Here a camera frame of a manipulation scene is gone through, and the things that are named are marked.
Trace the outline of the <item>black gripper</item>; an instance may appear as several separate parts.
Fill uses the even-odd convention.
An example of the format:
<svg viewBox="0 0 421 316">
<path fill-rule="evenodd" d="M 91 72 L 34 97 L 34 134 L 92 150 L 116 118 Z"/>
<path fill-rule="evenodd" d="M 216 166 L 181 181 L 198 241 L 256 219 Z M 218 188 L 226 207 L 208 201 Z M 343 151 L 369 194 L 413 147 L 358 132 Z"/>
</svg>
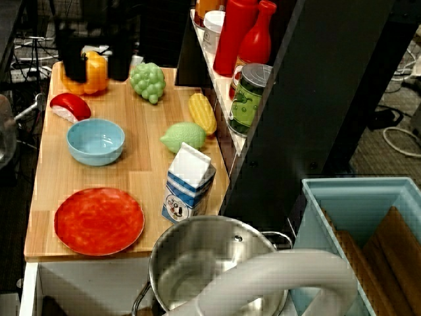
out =
<svg viewBox="0 0 421 316">
<path fill-rule="evenodd" d="M 111 41 L 109 77 L 120 82 L 128 78 L 138 27 L 137 6 L 57 6 L 54 27 L 65 73 L 71 80 L 86 82 L 82 49 L 95 38 Z"/>
</svg>

